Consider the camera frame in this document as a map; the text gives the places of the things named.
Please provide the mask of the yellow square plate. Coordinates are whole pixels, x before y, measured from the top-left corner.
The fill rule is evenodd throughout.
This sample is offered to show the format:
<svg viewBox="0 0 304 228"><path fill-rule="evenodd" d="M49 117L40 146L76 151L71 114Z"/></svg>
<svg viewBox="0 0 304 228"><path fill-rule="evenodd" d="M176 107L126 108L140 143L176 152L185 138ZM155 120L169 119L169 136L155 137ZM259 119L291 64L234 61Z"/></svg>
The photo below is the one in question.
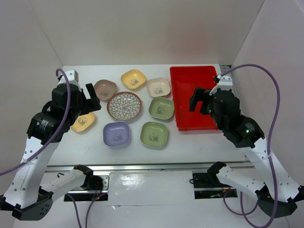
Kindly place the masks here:
<svg viewBox="0 0 304 228"><path fill-rule="evenodd" d="M130 90L138 90L144 86L146 76L137 69L127 71L121 76L122 83Z"/></svg>
<svg viewBox="0 0 304 228"><path fill-rule="evenodd" d="M84 133L85 131L91 129L96 121L96 116L93 112L89 114L81 115L77 118L71 129L76 133Z"/></svg>

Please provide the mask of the green panda plate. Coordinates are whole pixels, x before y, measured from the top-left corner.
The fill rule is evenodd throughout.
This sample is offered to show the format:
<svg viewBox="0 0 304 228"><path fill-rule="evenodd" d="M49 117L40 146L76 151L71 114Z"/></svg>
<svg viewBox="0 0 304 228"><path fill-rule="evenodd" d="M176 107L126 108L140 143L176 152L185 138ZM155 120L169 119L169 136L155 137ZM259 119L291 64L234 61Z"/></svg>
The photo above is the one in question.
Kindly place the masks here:
<svg viewBox="0 0 304 228"><path fill-rule="evenodd" d="M169 130L165 124L146 122L140 134L141 143L146 147L163 149L167 145Z"/></svg>
<svg viewBox="0 0 304 228"><path fill-rule="evenodd" d="M174 114L174 103L167 98L155 97L150 103L149 114L156 119L169 120Z"/></svg>

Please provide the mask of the cream pink panda plate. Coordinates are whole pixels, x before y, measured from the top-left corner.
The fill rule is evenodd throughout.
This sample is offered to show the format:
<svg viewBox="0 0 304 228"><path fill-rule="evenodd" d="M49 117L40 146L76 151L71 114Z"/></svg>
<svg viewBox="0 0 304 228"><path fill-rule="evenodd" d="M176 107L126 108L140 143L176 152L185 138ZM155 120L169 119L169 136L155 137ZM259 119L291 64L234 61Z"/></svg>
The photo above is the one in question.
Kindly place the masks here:
<svg viewBox="0 0 304 228"><path fill-rule="evenodd" d="M169 81L162 77L150 79L147 81L146 87L150 97L163 97L171 92Z"/></svg>

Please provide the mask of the round floral patterned plate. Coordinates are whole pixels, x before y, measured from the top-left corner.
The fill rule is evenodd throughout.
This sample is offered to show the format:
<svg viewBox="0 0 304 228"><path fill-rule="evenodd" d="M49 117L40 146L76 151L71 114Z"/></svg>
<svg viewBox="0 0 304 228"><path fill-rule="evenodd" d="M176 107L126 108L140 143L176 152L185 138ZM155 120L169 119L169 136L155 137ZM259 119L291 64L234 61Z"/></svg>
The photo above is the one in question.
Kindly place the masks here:
<svg viewBox="0 0 304 228"><path fill-rule="evenodd" d="M107 102L108 114L117 121L130 121L142 110L142 100L132 92L119 92Z"/></svg>

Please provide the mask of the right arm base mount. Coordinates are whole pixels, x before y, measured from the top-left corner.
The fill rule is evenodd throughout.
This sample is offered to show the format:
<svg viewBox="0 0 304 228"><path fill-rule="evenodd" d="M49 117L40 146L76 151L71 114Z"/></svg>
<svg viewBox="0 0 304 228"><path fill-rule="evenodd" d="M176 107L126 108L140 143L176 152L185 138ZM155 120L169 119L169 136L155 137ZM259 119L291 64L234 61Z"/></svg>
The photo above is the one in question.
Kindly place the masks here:
<svg viewBox="0 0 304 228"><path fill-rule="evenodd" d="M221 184L208 173L193 173L189 183L194 188L194 198L200 199L220 199L237 198L237 191L229 185Z"/></svg>

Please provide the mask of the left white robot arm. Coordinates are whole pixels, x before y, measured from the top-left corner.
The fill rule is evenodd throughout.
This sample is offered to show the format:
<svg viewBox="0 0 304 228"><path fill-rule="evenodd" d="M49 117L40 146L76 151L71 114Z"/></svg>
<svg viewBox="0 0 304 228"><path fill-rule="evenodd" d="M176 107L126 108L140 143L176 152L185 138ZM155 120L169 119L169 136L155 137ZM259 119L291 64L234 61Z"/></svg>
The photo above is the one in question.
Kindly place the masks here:
<svg viewBox="0 0 304 228"><path fill-rule="evenodd" d="M0 197L0 209L10 211L23 221L38 221L50 211L52 204L75 188L101 190L103 180L84 165L53 181L42 184L50 158L63 135L79 116L101 109L92 84L86 84L90 98L77 85L58 85L52 99L31 119L27 130L26 148L9 189Z"/></svg>

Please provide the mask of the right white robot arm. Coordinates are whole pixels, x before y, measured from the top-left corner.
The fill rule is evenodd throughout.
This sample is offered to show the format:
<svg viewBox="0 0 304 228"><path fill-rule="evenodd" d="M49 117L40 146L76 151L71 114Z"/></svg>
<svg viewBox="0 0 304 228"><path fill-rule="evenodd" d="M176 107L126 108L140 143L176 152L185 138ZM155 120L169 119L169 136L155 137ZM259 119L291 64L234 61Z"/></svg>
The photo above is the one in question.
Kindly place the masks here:
<svg viewBox="0 0 304 228"><path fill-rule="evenodd" d="M218 161L207 170L208 183L229 185L243 192L255 199L268 216L272 215L273 208L276 208L276 218L291 215L297 209L296 203L304 199L304 188L267 149L267 139L257 122L241 114L240 100L231 90L218 90L213 94L197 87L189 99L189 111L195 111L199 101L202 102L199 112L211 116L227 140L245 154L262 177L261 180L251 179Z"/></svg>

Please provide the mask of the purple square panda plate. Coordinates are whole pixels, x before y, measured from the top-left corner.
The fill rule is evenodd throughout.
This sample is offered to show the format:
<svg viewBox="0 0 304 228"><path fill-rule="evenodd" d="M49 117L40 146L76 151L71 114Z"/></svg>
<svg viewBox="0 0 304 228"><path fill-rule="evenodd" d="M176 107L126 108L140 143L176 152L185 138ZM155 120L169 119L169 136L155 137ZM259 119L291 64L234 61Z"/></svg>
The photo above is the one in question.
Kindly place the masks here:
<svg viewBox="0 0 304 228"><path fill-rule="evenodd" d="M108 123L103 128L103 142L108 147L125 146L130 139L130 127L126 122Z"/></svg>

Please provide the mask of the brown square panda plate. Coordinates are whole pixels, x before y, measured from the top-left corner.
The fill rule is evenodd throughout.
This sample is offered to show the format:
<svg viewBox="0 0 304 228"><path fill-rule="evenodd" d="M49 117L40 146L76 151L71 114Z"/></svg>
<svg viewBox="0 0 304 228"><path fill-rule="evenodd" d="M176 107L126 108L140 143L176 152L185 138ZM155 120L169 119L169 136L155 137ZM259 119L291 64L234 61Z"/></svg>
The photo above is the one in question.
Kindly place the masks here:
<svg viewBox="0 0 304 228"><path fill-rule="evenodd" d="M117 85L112 81L102 79L95 83L94 90L96 96L100 100L108 100L115 94L117 90Z"/></svg>

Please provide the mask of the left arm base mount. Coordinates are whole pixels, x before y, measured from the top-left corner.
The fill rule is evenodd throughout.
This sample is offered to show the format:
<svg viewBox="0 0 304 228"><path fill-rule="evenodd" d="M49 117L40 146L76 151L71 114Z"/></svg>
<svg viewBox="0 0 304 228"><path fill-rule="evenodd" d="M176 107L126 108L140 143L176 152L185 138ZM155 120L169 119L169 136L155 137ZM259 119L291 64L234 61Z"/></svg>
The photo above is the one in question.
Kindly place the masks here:
<svg viewBox="0 0 304 228"><path fill-rule="evenodd" d="M94 176L88 185L76 187L68 192L76 202L108 201L108 181L109 175ZM64 196L64 201L72 201L68 194Z"/></svg>

